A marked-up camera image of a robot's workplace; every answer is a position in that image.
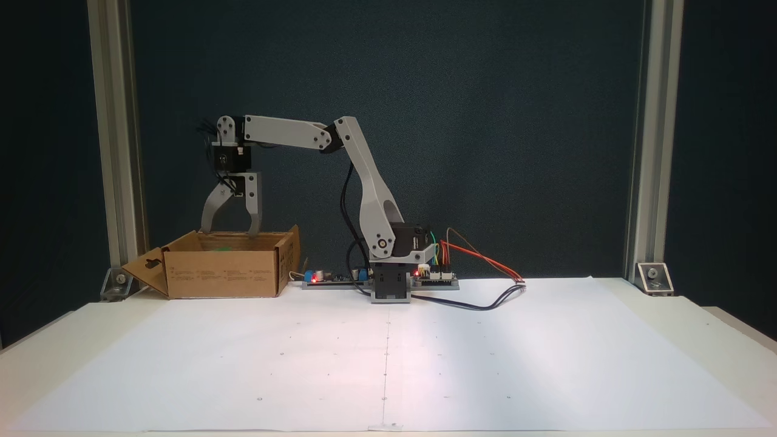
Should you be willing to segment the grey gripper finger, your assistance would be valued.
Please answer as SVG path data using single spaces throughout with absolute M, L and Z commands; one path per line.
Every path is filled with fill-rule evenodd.
M 263 218 L 261 195 L 245 196 L 245 210 L 250 216 L 250 225 L 247 234 L 256 236 L 260 232 L 261 221 Z
M 219 210 L 235 196 L 233 189 L 222 183 L 215 186 L 208 195 L 203 205 L 202 220 L 200 221 L 200 232 L 209 234 L 212 232 L 213 221 Z

